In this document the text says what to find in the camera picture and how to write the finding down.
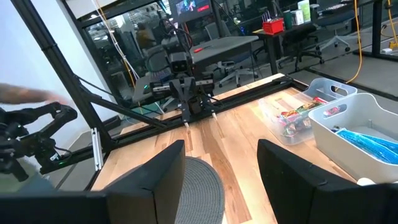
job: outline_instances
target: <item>woven placemat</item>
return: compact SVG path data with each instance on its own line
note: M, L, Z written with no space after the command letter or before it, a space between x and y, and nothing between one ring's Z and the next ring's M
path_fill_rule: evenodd
M186 157L176 224L219 224L224 214L224 188L207 162Z

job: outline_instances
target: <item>television screen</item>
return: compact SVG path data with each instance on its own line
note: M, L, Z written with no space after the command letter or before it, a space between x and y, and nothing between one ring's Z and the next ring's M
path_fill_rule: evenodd
M211 13L210 0L171 0L173 22L187 22Z

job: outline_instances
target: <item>candy wrapper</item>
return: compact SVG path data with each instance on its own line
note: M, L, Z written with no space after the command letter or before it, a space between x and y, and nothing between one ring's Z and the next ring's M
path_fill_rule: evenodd
M310 109L316 108L322 104L327 103L325 100L315 97L311 103L306 103L296 110L288 112L281 112L278 115L279 122L284 125L284 132L282 135L287 137L293 137L298 132L304 129L311 128L310 119L308 118L308 112Z

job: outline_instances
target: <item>red box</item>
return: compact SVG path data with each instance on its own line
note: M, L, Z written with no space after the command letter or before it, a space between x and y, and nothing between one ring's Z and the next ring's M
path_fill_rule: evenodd
M284 30L284 20L281 18L270 22L263 22L262 29L266 34L272 35L282 32Z

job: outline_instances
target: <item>plastic storage basket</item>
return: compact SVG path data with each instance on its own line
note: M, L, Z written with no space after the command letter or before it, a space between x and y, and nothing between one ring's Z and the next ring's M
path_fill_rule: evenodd
M338 93L332 91L333 87L339 88ZM263 112L266 126L271 130L276 138L278 138L282 144L294 145L312 138L312 129L305 128L294 134L294 136L287 136L284 134L285 127L299 120L302 121L303 119L305 119L305 122L309 123L308 113L311 110L307 110L303 113L289 116L287 118L279 118L278 116L281 112L295 110L303 104L312 102L314 97L319 97L324 101L330 102L338 98L342 98L345 95L356 93L357 89L352 86L329 80L327 78L317 78L311 82L311 85L304 92L293 96L287 95L281 99L277 99L277 101L283 102L281 104L288 105L284 106L282 109L279 106L276 106L273 102L270 102L267 98L259 100L259 106Z
M342 107L326 118L324 111ZM334 126L398 142L398 115L379 106L374 96L360 93L320 106L309 114L317 147L355 179L370 178L375 183L398 180L398 166L382 162L339 137Z

